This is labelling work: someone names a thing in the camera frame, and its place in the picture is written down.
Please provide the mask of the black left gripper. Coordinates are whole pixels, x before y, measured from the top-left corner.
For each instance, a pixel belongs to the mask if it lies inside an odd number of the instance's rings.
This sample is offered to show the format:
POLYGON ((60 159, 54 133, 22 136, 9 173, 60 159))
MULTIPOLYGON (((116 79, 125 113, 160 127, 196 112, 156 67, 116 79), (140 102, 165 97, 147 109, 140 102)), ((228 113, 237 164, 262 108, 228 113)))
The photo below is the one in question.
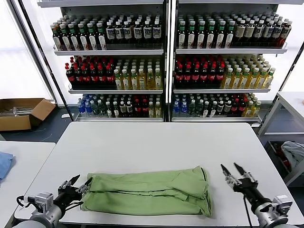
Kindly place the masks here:
POLYGON ((65 215, 67 210, 73 209, 83 204, 82 195, 89 189, 93 178, 89 178, 79 188, 72 187, 79 179, 80 174, 72 177, 70 180, 64 181, 58 187, 58 196, 54 199, 54 204, 61 210, 62 215, 65 215))

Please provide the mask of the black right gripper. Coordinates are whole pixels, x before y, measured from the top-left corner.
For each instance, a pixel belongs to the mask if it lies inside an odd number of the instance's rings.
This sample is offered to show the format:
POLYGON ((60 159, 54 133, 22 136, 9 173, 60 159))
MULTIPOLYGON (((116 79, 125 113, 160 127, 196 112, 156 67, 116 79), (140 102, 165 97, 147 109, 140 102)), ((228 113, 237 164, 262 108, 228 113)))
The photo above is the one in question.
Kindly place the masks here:
POLYGON ((242 176, 241 179, 236 179, 228 169, 221 164, 221 168, 223 174, 225 176, 226 183, 233 189, 234 192, 242 193, 245 198, 249 201, 252 207, 258 207, 263 203, 271 202, 270 199, 265 198, 260 191, 257 189, 258 182, 257 180, 251 175, 250 172, 244 170, 242 166, 234 163, 237 171, 242 176))

